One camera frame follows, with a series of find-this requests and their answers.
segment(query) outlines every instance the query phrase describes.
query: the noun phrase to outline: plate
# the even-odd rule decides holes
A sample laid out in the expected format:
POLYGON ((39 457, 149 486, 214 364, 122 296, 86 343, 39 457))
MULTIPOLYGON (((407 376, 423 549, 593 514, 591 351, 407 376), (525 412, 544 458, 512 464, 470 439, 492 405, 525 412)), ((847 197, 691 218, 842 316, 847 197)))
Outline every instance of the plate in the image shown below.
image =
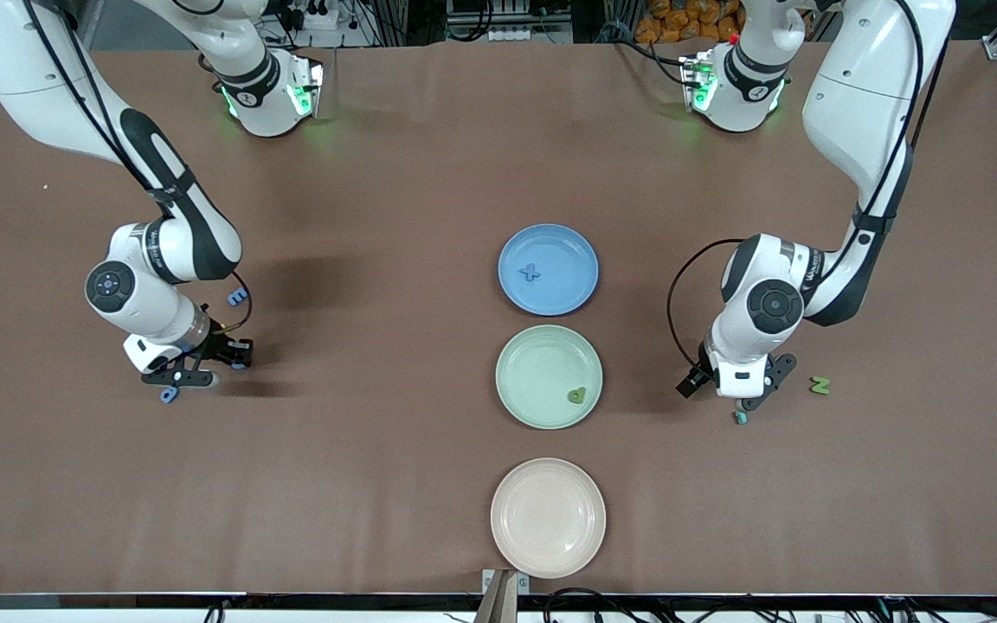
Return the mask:
POLYGON ((595 481, 561 459, 511 469, 491 501, 491 533, 514 568, 554 580, 573 575, 598 553, 606 504, 595 481))
POLYGON ((511 337, 498 355, 495 386, 503 406, 534 428, 566 428, 594 409, 602 363, 586 338, 557 324, 511 337))
POLYGON ((561 316, 590 299, 598 285, 598 257, 574 229, 533 225, 506 242, 498 282, 514 305, 538 316, 561 316))

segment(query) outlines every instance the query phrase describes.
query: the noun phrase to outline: green plate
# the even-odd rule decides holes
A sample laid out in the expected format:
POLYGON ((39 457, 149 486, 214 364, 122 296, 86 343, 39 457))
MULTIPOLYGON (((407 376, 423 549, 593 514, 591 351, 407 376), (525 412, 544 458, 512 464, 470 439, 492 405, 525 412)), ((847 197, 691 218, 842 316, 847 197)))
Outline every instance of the green plate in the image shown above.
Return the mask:
POLYGON ((582 335, 540 324, 506 343, 495 366, 495 385, 515 418, 534 428, 566 428, 587 417, 598 402, 602 363, 582 335))

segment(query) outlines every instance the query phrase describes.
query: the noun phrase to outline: plate rim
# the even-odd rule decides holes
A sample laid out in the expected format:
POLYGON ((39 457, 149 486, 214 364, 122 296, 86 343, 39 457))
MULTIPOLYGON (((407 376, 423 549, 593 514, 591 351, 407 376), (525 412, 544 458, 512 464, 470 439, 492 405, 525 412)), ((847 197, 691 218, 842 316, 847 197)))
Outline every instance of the plate rim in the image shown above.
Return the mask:
POLYGON ((590 300, 590 297, 592 297, 592 295, 595 294, 596 289, 598 289, 598 277, 599 277, 598 253, 595 253, 594 246, 590 244, 590 241, 587 240, 586 236, 577 232, 577 230, 574 230, 573 228, 569 228, 569 226, 567 225, 564 225, 562 223, 537 223, 534 225, 527 226, 527 228, 519 229, 518 232, 516 232, 513 236, 509 238, 509 240, 506 241, 506 244, 503 244, 502 251, 498 253, 498 267, 496 267, 496 273, 498 273, 498 284, 499 286, 502 287, 503 294, 505 294, 506 298, 509 299, 511 303, 513 303, 518 309, 522 309, 523 312, 529 312, 530 314, 533 314, 535 316, 555 318, 557 316, 565 316, 567 314, 571 314, 571 312, 578 311, 578 309, 583 307, 587 303, 587 301, 590 300), (566 309, 566 311, 546 312, 546 311, 539 311, 539 309, 530 308, 529 306, 524 304, 525 301, 514 296, 513 292, 511 292, 510 287, 507 287, 507 277, 504 277, 502 267, 503 267, 503 260, 505 260, 506 257, 510 255, 510 253, 513 253, 511 251, 511 243, 514 242, 515 238, 518 238, 522 234, 525 234, 526 232, 529 232, 529 230, 535 228, 566 229, 567 232, 574 234, 577 240, 582 241, 582 247, 586 248, 587 251, 590 252, 590 259, 592 260, 592 264, 594 266, 594 273, 595 273, 594 281, 592 284, 590 284, 590 288, 586 292, 586 294, 582 296, 581 299, 579 299, 578 303, 576 303, 574 307, 566 309))
POLYGON ((602 541, 606 540, 606 521, 606 499, 602 496, 602 489, 599 489, 595 479, 590 477, 590 474, 587 473, 586 470, 582 469, 578 465, 575 465, 574 462, 558 457, 538 457, 536 459, 530 459, 521 462, 521 464, 515 465, 514 468, 507 472, 506 476, 498 482, 498 486, 496 486, 495 492, 491 497, 491 538, 494 540, 496 547, 498 547, 498 552, 501 553, 504 559, 506 559, 506 562, 514 565, 514 568, 517 568, 518 571, 522 571, 527 575, 539 577, 539 579, 542 580, 558 580, 561 579, 561 577, 567 577, 569 575, 573 575, 574 573, 578 573, 579 571, 582 571, 583 568, 587 567, 587 565, 590 564, 590 561, 593 561, 595 556, 598 556, 598 551, 602 548, 602 541), (587 560, 582 561, 577 568, 573 568, 573 570, 562 573, 561 575, 555 575, 555 573, 544 573, 542 575, 542 573, 531 571, 530 568, 519 567, 518 563, 511 559, 510 552, 507 552, 506 549, 503 548, 503 542, 499 540, 499 532, 501 532, 499 531, 498 526, 499 510, 501 510, 501 508, 499 508, 499 493, 503 491, 504 485, 507 485, 507 482, 509 482, 515 474, 518 474, 519 471, 529 470, 532 466, 539 464, 558 464, 562 468, 573 470, 578 480, 584 481, 585 484, 590 484, 589 492, 593 493, 592 496, 590 496, 592 498, 592 505, 596 506, 596 511, 601 511, 602 516, 601 528, 593 530, 592 532, 594 548, 589 550, 590 553, 589 556, 587 556, 587 560))
POLYGON ((606 372, 602 370, 602 359, 601 357, 598 356, 598 350, 595 350, 595 345, 592 344, 589 339, 583 336, 581 332, 570 330, 569 327, 562 326, 561 324, 534 324, 534 326, 532 327, 525 328, 525 330, 516 332, 516 334, 514 334, 513 337, 511 337, 509 340, 506 340, 506 344, 503 344, 502 350, 498 352, 498 360, 495 360, 495 391, 496 393, 498 393, 498 401, 502 402, 502 406, 503 408, 506 409, 507 414, 514 415, 514 419, 516 419, 516 421, 522 422, 527 427, 535 428, 537 430, 562 430, 565 428, 573 427, 574 425, 577 425, 577 423, 584 421, 584 419, 587 418, 587 415, 590 415, 590 413, 592 413, 592 411, 595 410, 595 407, 598 406, 598 401, 602 398, 602 387, 604 387, 605 385, 606 385, 606 372), (594 362, 596 364, 594 366, 594 372, 597 372, 597 377, 598 377, 598 391, 597 393, 595 393, 595 399, 587 402, 584 414, 579 415, 578 418, 574 419, 569 423, 565 423, 565 425, 539 426, 535 425, 535 423, 524 421, 521 415, 514 413, 514 409, 510 406, 509 400, 507 400, 505 395, 503 395, 503 387, 505 387, 505 383, 499 381, 499 371, 502 370, 503 357, 506 356, 506 352, 511 348, 511 344, 514 344, 515 340, 518 340, 519 337, 522 337, 523 334, 527 334, 527 332, 543 331, 543 330, 561 330, 562 334, 570 334, 577 336, 579 340, 582 340, 582 342, 587 345, 587 348, 589 348, 590 352, 592 352, 592 354, 595 356, 594 362))

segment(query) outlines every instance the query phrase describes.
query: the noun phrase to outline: blue plate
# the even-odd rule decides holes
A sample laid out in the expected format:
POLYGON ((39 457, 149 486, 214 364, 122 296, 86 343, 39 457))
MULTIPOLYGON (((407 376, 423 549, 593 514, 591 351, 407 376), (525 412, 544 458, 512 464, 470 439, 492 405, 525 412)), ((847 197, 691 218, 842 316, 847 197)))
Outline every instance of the blue plate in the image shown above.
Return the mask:
POLYGON ((598 257, 587 238, 564 225, 514 234, 498 256, 498 282, 514 305, 538 316, 574 312, 598 285, 598 257))

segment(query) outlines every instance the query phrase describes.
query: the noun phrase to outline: brown tabletop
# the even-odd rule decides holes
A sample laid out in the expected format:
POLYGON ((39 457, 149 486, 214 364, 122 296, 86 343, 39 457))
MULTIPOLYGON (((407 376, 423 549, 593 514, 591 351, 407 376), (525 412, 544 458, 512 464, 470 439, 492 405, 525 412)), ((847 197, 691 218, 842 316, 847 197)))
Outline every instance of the brown tabletop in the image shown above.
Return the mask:
MULTIPOLYGON (((784 106, 743 135, 613 47, 348 50, 324 118, 272 139, 227 117, 193 53, 100 55, 245 243, 260 364, 170 406, 83 299, 110 233, 155 209, 0 109, 0 591, 478 590, 503 564, 495 486, 555 456, 601 487, 607 535, 537 590, 997 592, 997 63, 978 43, 950 48, 859 315, 804 324, 799 369, 748 426, 712 388, 673 389, 682 261, 756 232, 841 240, 854 189, 799 114, 826 50, 803 48, 784 106), (537 222, 601 259, 570 316, 499 289, 499 249, 537 222), (506 340, 549 322, 606 374, 561 431, 521 425, 494 388, 506 340)), ((727 257, 681 284, 692 346, 727 257)), ((234 287, 183 289, 233 320, 234 287)))

